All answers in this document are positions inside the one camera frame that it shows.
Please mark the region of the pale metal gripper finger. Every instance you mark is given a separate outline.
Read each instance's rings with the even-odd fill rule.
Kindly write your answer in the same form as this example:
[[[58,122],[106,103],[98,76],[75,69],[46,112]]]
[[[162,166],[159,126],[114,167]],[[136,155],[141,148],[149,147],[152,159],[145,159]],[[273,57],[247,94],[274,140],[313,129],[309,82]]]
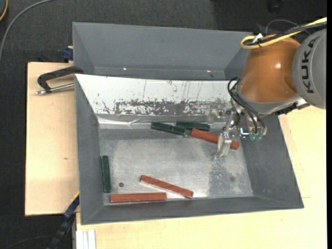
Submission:
[[[222,155],[223,143],[224,143],[224,135],[220,133],[217,142],[216,157],[220,157]]]
[[[223,133],[222,156],[227,156],[231,146],[231,136],[228,132]]]

